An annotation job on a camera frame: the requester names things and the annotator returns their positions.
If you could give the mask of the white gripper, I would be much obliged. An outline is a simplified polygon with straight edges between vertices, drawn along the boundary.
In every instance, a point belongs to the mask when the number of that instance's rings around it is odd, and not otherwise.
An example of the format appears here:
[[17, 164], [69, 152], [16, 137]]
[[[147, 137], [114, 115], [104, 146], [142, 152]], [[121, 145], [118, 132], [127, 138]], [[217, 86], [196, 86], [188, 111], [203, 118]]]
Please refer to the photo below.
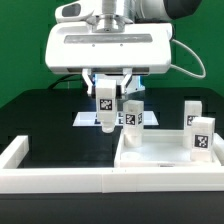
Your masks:
[[171, 64], [173, 27], [138, 23], [135, 2], [73, 2], [55, 10], [45, 62], [55, 74], [79, 74], [95, 98], [96, 74], [122, 74], [117, 96], [126, 93], [132, 73], [162, 74]]

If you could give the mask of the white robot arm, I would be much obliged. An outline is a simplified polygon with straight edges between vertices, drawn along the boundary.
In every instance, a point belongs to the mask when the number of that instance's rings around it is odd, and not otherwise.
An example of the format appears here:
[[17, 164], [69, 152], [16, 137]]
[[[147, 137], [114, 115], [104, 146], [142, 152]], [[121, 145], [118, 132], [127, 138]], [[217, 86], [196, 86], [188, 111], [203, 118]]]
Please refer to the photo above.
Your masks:
[[114, 77], [121, 96], [136, 75], [171, 67], [173, 20], [196, 12], [202, 0], [76, 0], [55, 10], [45, 62], [55, 74], [80, 74], [87, 93], [92, 79]]

